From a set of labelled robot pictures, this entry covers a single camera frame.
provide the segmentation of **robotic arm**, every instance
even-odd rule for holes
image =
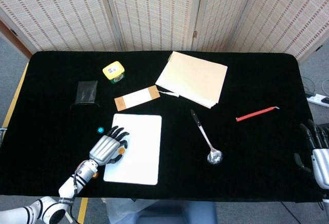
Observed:
[[[319,187],[326,190],[322,200],[329,220],[329,129],[317,126],[312,120],[307,121],[307,126],[300,124],[300,127],[312,152],[313,170],[304,166],[298,154],[294,154],[295,162],[302,170],[314,173],[314,178]]]
[[[58,202],[51,197],[38,199],[30,206],[0,212],[0,223],[35,224],[37,219],[46,224],[57,224],[64,217],[68,207],[72,207],[75,197],[97,174],[97,167],[116,163],[121,158],[127,141],[122,140],[128,132],[123,128],[113,127],[89,152],[89,160],[80,163],[74,174],[60,187]]]

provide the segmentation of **spoon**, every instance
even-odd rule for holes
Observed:
[[[197,124],[197,126],[199,127],[202,135],[204,136],[205,140],[207,141],[207,144],[209,145],[210,147],[210,153],[207,157],[207,161],[210,163],[210,164],[214,164],[214,165],[217,165],[219,164],[222,160],[223,160],[223,153],[219,150],[216,150],[210,143],[206,133],[205,133],[205,130],[203,129],[200,121],[199,121],[199,118],[197,117],[196,113],[194,112],[193,109],[191,109],[191,115],[195,121],[195,123]]]

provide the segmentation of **gray floor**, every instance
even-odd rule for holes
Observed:
[[[313,53],[309,60],[300,65],[301,75],[312,79],[316,86],[316,93],[324,95],[321,84],[329,79],[329,44],[323,46],[319,51]],[[2,124],[12,97],[15,93],[27,60],[17,53],[11,45],[0,38],[0,124]],[[315,104],[309,104],[316,123],[329,123],[329,108]],[[25,196],[0,196],[0,211],[27,206],[34,202],[37,197]],[[73,214],[78,216],[81,199],[76,200]],[[302,224],[327,223],[326,215],[320,210],[316,203],[285,203],[291,212]],[[241,202],[219,202],[217,203],[218,223],[262,223],[281,224],[297,223],[296,220],[279,202],[241,203]],[[64,218],[60,224],[69,223]],[[99,198],[88,200],[87,212],[84,223],[107,223],[106,206]]]

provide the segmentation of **red pen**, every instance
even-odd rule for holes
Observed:
[[[260,111],[257,111],[257,112],[239,117],[239,118],[236,118],[236,121],[239,122],[239,121],[242,121],[242,120],[245,120],[245,119],[249,119],[253,116],[257,116],[257,115],[272,111],[273,109],[276,109],[276,108],[279,109],[278,107],[269,107],[269,108],[266,108],[266,109],[263,109],[263,110],[260,110]]]

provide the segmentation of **notebook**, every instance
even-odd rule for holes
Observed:
[[[227,66],[173,51],[156,85],[207,108],[219,102]]]
[[[104,181],[156,185],[158,183],[162,117],[115,114],[113,126],[124,127],[128,148],[115,164],[105,166]]]

